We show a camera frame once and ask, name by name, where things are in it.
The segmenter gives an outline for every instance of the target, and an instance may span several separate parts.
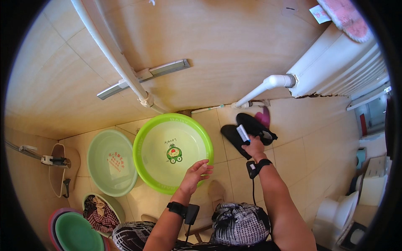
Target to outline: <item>person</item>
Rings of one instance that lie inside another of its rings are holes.
[[[258,136],[250,136],[250,145],[243,145],[242,148],[257,164],[267,159]],[[170,202],[188,206],[197,183],[208,179],[213,172],[213,166],[207,163],[207,159],[198,161],[187,170]],[[214,232],[209,243],[193,245],[177,240],[183,218],[168,208],[156,224],[149,221],[120,224],[113,231],[113,241],[123,251],[316,250],[314,236],[292,202],[289,190],[274,165],[264,165],[258,175],[267,214],[255,205],[224,202],[224,189],[218,182],[211,182],[209,196],[215,212],[212,216]],[[272,240],[266,241],[269,233]]]

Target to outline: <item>white brush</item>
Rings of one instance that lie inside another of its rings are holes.
[[[236,130],[244,142],[246,142],[246,141],[250,142],[250,138],[248,137],[247,132],[244,129],[242,124],[239,125],[238,127],[236,127]]]
[[[199,113],[199,112],[205,112],[205,111],[209,111],[209,110],[212,110],[212,109],[223,108],[223,107],[224,107],[224,105],[221,104],[220,106],[215,106],[215,107],[209,107],[209,108],[203,108],[203,109],[195,110],[195,111],[192,111],[191,114]]]

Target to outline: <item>hand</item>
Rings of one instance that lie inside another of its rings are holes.
[[[264,154],[264,144],[261,142],[260,136],[254,137],[249,135],[249,137],[250,145],[242,145],[242,148],[258,163],[261,159],[267,157]]]
[[[202,175],[212,173],[213,166],[207,165],[208,161],[207,159],[203,159],[195,162],[194,165],[187,170],[178,189],[185,194],[192,195],[197,188],[198,182],[209,178],[209,175]]]

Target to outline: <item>black cable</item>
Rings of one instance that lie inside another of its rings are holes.
[[[254,179],[251,180],[252,180],[252,200],[254,201],[254,205],[256,206],[257,203],[255,203],[255,196],[254,196]]]
[[[191,227],[191,225],[189,225],[189,229],[187,230],[186,242],[189,239],[190,227]]]

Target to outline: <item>wrist strap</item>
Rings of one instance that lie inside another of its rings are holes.
[[[187,213],[187,207],[178,203],[178,202],[169,202],[168,205],[166,206],[170,212],[177,213],[180,215],[183,219],[186,218],[186,213]]]
[[[247,171],[248,171],[248,175],[250,176],[250,179],[254,179],[255,176],[258,175],[258,173],[260,172],[261,168],[265,165],[269,165],[272,162],[269,159],[262,159],[260,160],[260,162],[258,162],[258,164],[256,164],[254,161],[248,161],[246,163],[247,166]]]

